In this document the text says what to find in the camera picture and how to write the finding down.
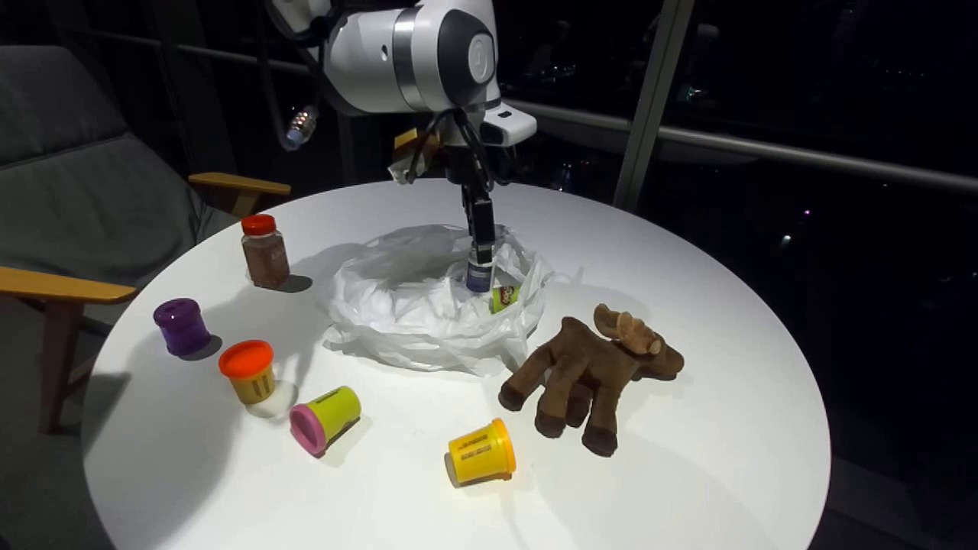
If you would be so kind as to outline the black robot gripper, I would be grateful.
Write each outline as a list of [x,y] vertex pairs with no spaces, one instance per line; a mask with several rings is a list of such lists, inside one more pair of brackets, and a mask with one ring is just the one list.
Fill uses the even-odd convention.
[[489,195],[489,169],[479,150],[449,147],[445,175],[461,185],[461,209],[467,217],[467,236],[472,246],[489,250],[494,245],[494,212]]

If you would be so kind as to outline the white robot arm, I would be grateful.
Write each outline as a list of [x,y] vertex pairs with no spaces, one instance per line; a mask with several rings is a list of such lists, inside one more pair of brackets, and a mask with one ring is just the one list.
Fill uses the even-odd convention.
[[276,27],[311,65],[327,100],[347,116],[434,114],[456,153],[467,233],[476,254],[494,246],[489,150],[515,147],[538,119],[498,86],[491,0],[409,0],[353,8],[347,0],[265,0]]

